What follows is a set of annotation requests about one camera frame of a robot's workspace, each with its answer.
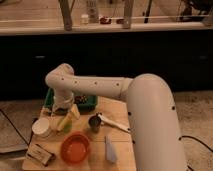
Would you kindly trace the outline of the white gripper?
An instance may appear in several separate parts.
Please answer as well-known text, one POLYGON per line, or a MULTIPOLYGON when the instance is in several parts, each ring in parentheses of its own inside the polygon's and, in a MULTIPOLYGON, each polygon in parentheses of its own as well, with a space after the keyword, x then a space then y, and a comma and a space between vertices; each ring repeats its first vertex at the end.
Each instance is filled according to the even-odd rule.
POLYGON ((66 115, 73 103, 74 103, 74 99, 70 98, 70 99, 63 99, 63 98, 53 98, 54 103, 53 103, 53 107, 52 107, 52 113, 54 115, 66 115))

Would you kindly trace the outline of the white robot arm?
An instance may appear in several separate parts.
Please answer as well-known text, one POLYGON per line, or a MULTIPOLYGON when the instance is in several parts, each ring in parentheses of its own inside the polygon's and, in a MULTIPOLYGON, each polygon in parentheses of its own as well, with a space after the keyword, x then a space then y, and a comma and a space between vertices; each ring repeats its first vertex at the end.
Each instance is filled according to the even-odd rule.
POLYGON ((54 91, 57 109, 69 108, 75 92, 125 102, 137 171, 187 171, 176 105, 161 77, 76 76, 72 66, 62 63, 45 83, 54 91))

